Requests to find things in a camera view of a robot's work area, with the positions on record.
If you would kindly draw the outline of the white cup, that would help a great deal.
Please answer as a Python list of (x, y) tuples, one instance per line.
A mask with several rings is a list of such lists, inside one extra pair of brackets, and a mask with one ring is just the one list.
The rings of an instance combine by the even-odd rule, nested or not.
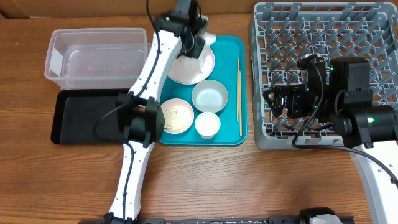
[(195, 129), (203, 139), (212, 139), (220, 130), (221, 120), (212, 112), (203, 112), (195, 120)]

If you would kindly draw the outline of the grey bowl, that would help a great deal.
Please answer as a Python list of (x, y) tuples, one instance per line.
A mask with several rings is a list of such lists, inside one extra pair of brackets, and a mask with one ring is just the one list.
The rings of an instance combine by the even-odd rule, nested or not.
[(203, 80), (192, 90), (192, 103), (201, 112), (217, 113), (228, 102), (226, 87), (216, 80)]

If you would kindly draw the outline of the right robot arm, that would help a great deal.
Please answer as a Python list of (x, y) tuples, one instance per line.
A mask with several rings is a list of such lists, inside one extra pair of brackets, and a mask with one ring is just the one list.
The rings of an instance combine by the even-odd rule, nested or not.
[(297, 60), (297, 67), (306, 73), (305, 83), (262, 93), (274, 115), (286, 108), (290, 118), (308, 118), (292, 146), (313, 149), (313, 144), (297, 144), (297, 139), (313, 119), (326, 122), (342, 137), (343, 145), (316, 147), (350, 152), (372, 222), (397, 223), (397, 111), (389, 105), (373, 105), (368, 60), (340, 57), (326, 66), (323, 57), (308, 54)]

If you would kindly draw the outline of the small white plate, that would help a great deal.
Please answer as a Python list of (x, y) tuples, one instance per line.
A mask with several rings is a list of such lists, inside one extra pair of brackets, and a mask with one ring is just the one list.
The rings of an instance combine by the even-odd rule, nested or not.
[(164, 131), (170, 134), (181, 134), (188, 130), (194, 120), (191, 105), (180, 98), (172, 98), (161, 104), (165, 118)]

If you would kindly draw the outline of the white napkin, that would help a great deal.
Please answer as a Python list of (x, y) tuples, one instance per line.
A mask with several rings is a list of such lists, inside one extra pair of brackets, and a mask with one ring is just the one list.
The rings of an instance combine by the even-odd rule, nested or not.
[[(179, 58), (179, 57), (190, 58), (190, 57), (186, 56), (186, 49), (187, 49), (188, 41), (191, 40), (192, 36), (189, 39), (183, 41), (182, 49), (181, 49), (180, 53), (178, 54), (177, 58)], [(205, 40), (205, 46), (204, 46), (198, 59), (195, 59), (195, 58), (191, 58), (191, 59), (197, 60), (200, 63), (202, 63), (202, 62), (204, 62), (207, 53), (210, 51), (210, 46), (216, 42), (216, 35), (208, 33), (208, 32), (204, 32), (204, 33), (198, 34), (194, 37), (198, 37), (198, 36), (202, 37)]]

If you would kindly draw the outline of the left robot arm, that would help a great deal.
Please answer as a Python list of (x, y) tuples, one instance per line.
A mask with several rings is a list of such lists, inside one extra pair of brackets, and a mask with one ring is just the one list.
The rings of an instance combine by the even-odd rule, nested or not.
[(113, 110), (123, 134), (123, 163), (116, 196), (100, 223), (138, 223), (147, 163), (164, 131), (160, 96), (169, 69), (181, 56), (202, 63), (208, 18), (196, 0), (178, 0), (174, 9), (150, 22), (154, 36), (147, 60), (128, 93), (118, 95)]

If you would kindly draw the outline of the large white plate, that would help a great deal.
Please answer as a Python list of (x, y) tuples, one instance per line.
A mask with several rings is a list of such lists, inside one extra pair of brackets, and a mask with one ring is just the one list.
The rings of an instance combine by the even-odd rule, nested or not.
[(207, 79), (214, 67), (215, 55), (209, 46), (205, 46), (199, 59), (186, 56), (175, 59), (168, 77), (177, 83), (192, 85)]

